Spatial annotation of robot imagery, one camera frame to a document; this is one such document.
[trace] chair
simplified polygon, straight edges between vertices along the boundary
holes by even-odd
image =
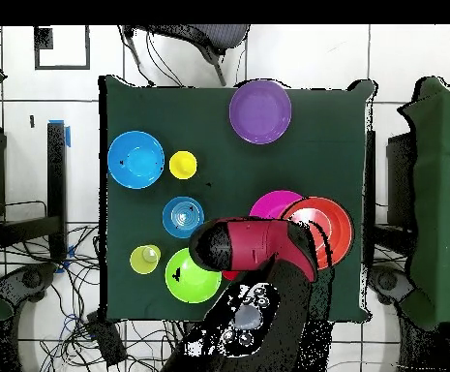
[[[4,75],[0,71],[0,82]],[[0,216],[5,216],[4,152],[6,136],[0,128]],[[47,215],[18,222],[0,222],[0,248],[49,236],[50,259],[25,265],[0,278],[0,372],[21,372],[17,329],[24,303],[37,302],[66,259],[66,185],[64,124],[47,124]]]
[[[138,67],[140,59],[133,41],[136,29],[191,43],[202,53],[205,61],[214,66],[221,85],[226,86],[219,58],[228,48],[237,47],[246,38],[249,28],[250,24],[147,24],[126,25],[122,31]]]

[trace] cup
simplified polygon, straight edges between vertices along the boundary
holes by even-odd
[[[169,171],[178,179],[189,179],[197,171],[197,159],[189,151],[178,151],[169,159]]]
[[[158,266],[161,250],[156,245],[141,245],[130,255],[130,265],[139,274],[150,274]]]

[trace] cable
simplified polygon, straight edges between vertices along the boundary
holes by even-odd
[[[156,54],[158,55],[159,59],[163,62],[163,64],[165,65],[165,67],[176,77],[176,79],[178,80],[176,83],[180,86],[183,87],[183,83],[180,81],[180,78],[178,78],[178,76],[176,74],[174,74],[171,69],[167,66],[167,64],[165,63],[165,61],[161,58],[161,55],[159,55],[158,51],[156,50],[156,48],[154,47],[152,40],[150,38],[150,36],[148,37],[149,42],[152,46],[152,49],[156,52]]]
[[[240,62],[242,61],[242,55],[245,52],[245,50],[243,50],[240,53],[240,57],[238,58],[238,67],[236,68],[236,73],[235,73],[235,84],[238,83],[238,70],[240,69]]]
[[[345,360],[345,361],[342,361],[342,362],[335,363],[334,365],[328,366],[326,368],[326,371],[334,368],[335,366],[343,365],[343,364],[346,364],[346,363],[362,363],[362,364],[366,363],[366,364],[374,364],[374,365],[392,365],[392,366],[398,366],[400,368],[406,368],[406,369],[419,369],[419,370],[431,369],[431,370],[438,370],[438,371],[446,371],[445,368],[427,368],[427,367],[422,367],[421,368],[421,367],[416,367],[416,366],[400,365],[399,363],[396,363],[396,362],[393,362],[393,363],[392,362],[374,362],[374,361],[366,361],[366,360]]]
[[[136,59],[136,51],[125,43],[125,40],[123,39],[123,33],[121,32],[121,27],[119,25],[117,25],[117,27],[118,27],[118,31],[120,33],[121,43],[123,43],[123,46],[128,48],[128,50],[132,53],[132,55],[135,58],[136,68],[138,69],[138,72],[147,80],[147,83],[149,84],[149,87],[153,87],[155,85],[154,82],[151,81],[149,78],[147,78],[145,76],[145,74],[140,70],[140,61],[138,61],[138,62],[136,61],[137,60]]]
[[[182,86],[182,84],[180,84],[176,79],[174,79],[173,77],[171,77],[170,75],[168,75],[166,72],[163,71],[163,69],[161,67],[158,66],[158,63],[156,63],[154,61],[154,58],[152,58],[152,54],[151,54],[151,50],[149,49],[149,33],[147,32],[147,35],[145,36],[145,44],[147,45],[147,53],[149,54],[149,57],[151,58],[152,62],[154,63],[154,65],[159,69],[159,71],[161,73],[163,73],[167,78],[173,80],[176,85],[178,85],[179,87]]]

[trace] black cable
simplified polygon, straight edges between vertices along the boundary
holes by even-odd
[[[156,48],[154,47],[154,45],[153,45],[153,43],[152,43],[152,40],[151,40],[150,36],[149,36],[149,42],[150,42],[150,44],[151,44],[151,46],[152,46],[152,49],[156,52],[156,54],[158,55],[159,59],[163,62],[163,64],[165,65],[165,67],[169,70],[170,73],[172,73],[172,74],[176,77],[176,79],[178,80],[178,81],[177,81],[177,84],[178,84],[180,87],[183,87],[183,83],[181,82],[180,78],[178,78],[178,76],[177,76],[176,74],[174,74],[174,73],[171,71],[171,69],[167,66],[167,64],[165,63],[165,61],[163,60],[163,58],[161,58],[161,55],[159,55],[158,51],[156,50]]]
[[[127,47],[129,51],[131,51],[133,54],[135,54],[135,51],[132,50],[132,48],[125,43],[125,40],[123,39],[123,33],[121,32],[121,27],[119,25],[117,27],[118,27],[118,31],[120,33],[121,43],[123,43],[123,46]],[[145,74],[140,70],[140,66],[138,64],[136,64],[136,69],[147,80],[147,83],[149,84],[149,87],[153,87],[155,85],[154,82],[151,81],[149,78],[147,78],[145,76]]]
[[[65,313],[65,310],[63,309],[63,302],[62,302],[62,298],[61,295],[59,294],[59,292],[56,290],[56,287],[54,287],[54,284],[51,284],[50,287],[54,290],[54,292],[56,293],[56,295],[58,295],[59,298],[59,309],[61,310],[61,312],[63,313],[63,315],[68,318],[68,314]]]
[[[137,358],[135,358],[134,356],[127,356],[127,358],[131,359],[133,361],[133,363],[130,365],[128,372],[130,372],[130,370],[132,369],[132,366],[134,366],[136,363],[139,363],[140,365],[143,365],[147,368],[149,368],[152,372],[159,372],[158,369],[144,361],[141,361]]]
[[[245,52],[245,50],[243,50],[240,53],[240,57],[238,58],[238,67],[236,68],[236,73],[235,73],[235,84],[238,82],[238,70],[240,69],[240,62],[242,61],[242,55]]]
[[[149,33],[147,33],[147,36],[145,36],[145,44],[147,45],[147,53],[149,54],[150,59],[152,60],[152,62],[154,63],[154,65],[159,69],[159,71],[161,73],[163,73],[167,78],[173,80],[176,85],[178,85],[179,87],[181,87],[182,85],[173,77],[169,76],[166,72],[163,71],[163,69],[161,67],[158,66],[158,63],[156,63],[154,61],[154,58],[152,58],[152,54],[151,54],[151,50],[149,49]]]
[[[31,204],[31,203],[41,203],[44,206],[44,216],[47,216],[47,205],[45,205],[45,202],[43,202],[41,200],[10,202],[9,204],[4,204],[4,206],[22,205],[22,204]]]
[[[391,257],[385,250],[375,246],[375,249],[381,253],[383,253],[386,257],[388,257],[388,262],[392,262],[392,260],[399,260],[402,257]],[[393,263],[395,263],[397,266],[399,266],[402,270],[405,270],[405,268],[403,268],[399,263],[393,261]]]

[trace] blue bowl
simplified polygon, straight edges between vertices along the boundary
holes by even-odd
[[[129,131],[118,136],[107,153],[107,166],[112,177],[127,188],[146,188],[165,169],[165,154],[160,143],[150,134]]]
[[[163,210],[163,225],[177,238],[189,238],[204,222],[204,210],[190,197],[175,197]]]

